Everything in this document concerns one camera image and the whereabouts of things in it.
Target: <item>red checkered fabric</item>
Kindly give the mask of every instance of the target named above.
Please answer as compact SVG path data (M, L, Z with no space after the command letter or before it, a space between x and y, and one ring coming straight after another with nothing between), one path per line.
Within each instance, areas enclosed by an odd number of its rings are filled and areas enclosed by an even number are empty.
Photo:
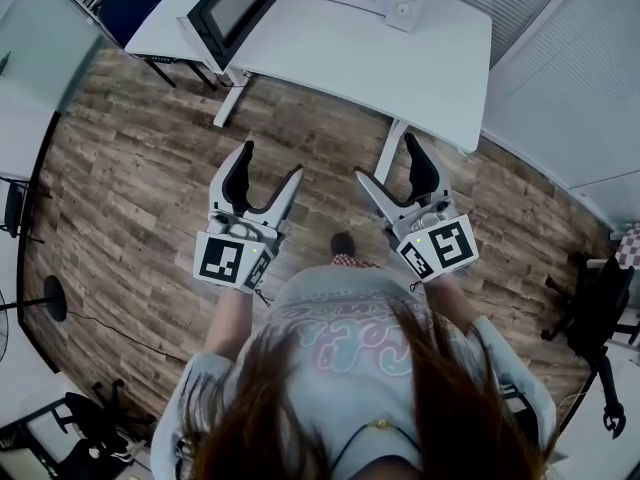
M640 267L640 223L636 223L622 238L616 259L620 268Z
M333 257L332 265L338 265L340 267L354 267L354 268L380 268L375 263L369 263L368 261L357 260L352 258L348 254L336 254Z

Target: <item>long brown hair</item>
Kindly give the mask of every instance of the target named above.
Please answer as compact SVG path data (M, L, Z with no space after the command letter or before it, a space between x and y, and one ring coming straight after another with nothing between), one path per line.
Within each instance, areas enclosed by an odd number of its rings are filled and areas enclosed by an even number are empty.
M478 382L456 362L441 317L418 318L401 303L392 304L392 311L411 350L421 476L541 478L553 443L540 450L527 441L498 392L486 351ZM294 332L276 338L266 327L239 371L190 392L185 434L193 479L331 477L332 458L320 434L303 429L286 394L293 338ZM229 396L225 386L234 374Z

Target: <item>forearm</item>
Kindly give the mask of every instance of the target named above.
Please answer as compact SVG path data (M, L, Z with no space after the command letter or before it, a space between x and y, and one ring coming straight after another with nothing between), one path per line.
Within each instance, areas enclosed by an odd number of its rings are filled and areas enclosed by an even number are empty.
M223 289L203 351L235 361L251 336L253 322L253 296L230 288Z
M424 285L429 308L446 317L467 335L480 314L467 300L452 274L444 274Z

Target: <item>shoe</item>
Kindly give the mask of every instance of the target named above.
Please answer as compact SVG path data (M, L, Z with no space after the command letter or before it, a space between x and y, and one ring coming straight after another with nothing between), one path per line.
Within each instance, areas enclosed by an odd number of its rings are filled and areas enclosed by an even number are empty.
M348 231L336 233L331 237L331 255L346 254L352 258L356 254L356 244Z

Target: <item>person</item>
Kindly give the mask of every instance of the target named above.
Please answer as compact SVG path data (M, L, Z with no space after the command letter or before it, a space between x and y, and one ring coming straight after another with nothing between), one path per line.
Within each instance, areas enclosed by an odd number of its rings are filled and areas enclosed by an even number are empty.
M253 335L253 296L222 291L154 435L154 478L542 477L555 406L455 277L427 283L425 305L356 260L348 233L331 248ZM505 378L547 414L533 438Z

